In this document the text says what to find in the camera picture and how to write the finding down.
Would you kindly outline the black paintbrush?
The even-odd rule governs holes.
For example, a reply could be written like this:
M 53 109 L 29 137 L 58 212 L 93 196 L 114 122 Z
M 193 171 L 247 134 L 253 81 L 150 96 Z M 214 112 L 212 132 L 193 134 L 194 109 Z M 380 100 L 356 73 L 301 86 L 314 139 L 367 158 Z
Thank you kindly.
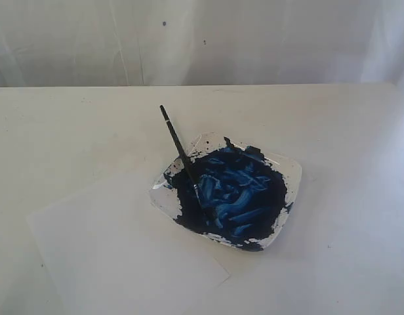
M 188 158 L 188 156 L 186 155 L 183 146 L 179 140 L 178 135 L 176 134 L 176 131 L 174 130 L 174 127 L 170 121 L 170 118 L 167 114 L 167 111 L 165 109 L 165 107 L 161 104 L 159 106 L 160 111 L 162 113 L 163 119 L 165 120 L 165 123 L 167 125 L 167 128 L 169 130 L 169 133 L 172 137 L 172 140 L 174 142 L 174 145 L 176 146 L 176 149 L 178 151 L 178 155 L 180 157 L 180 159 L 182 160 L 182 163 L 184 165 L 184 168 L 186 170 L 186 173 L 188 174 L 190 181 L 192 183 L 193 186 L 193 190 L 195 191 L 195 195 L 197 197 L 197 201 L 199 203 L 199 206 L 201 208 L 201 210 L 204 212 L 205 216 L 209 219 L 214 221 L 214 215 L 212 213 L 212 211 L 209 211 L 208 207 L 206 207 L 205 205 L 203 205 L 202 201 L 201 201 L 201 196 L 199 195 L 199 187 L 198 187 L 198 183 L 199 180 L 197 179 L 197 177 L 195 176 L 193 170 L 192 170 L 192 165 L 190 162 L 190 159 Z

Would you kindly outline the white paper sheet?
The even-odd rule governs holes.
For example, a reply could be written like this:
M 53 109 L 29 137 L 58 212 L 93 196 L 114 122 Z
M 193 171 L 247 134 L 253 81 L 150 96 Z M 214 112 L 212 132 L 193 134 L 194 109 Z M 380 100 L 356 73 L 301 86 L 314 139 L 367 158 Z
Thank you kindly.
M 228 279 L 127 173 L 28 216 L 68 314 L 182 314 Z

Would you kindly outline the clear plate with blue paint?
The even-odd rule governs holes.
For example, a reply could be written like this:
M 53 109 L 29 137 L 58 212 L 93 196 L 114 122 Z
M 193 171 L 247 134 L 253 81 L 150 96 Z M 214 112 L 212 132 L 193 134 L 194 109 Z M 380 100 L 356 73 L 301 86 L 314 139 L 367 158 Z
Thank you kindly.
M 253 252 L 271 245 L 296 200 L 300 164 L 215 133 L 199 135 L 186 154 L 199 191 L 178 157 L 150 189 L 151 202 L 176 224 L 222 245 Z

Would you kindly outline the white backdrop cloth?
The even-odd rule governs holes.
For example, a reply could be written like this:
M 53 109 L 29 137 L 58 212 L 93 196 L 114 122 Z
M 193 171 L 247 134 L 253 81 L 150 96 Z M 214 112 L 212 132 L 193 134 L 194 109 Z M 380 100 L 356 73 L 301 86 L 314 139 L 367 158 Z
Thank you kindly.
M 372 81 L 404 1 L 0 1 L 0 87 Z

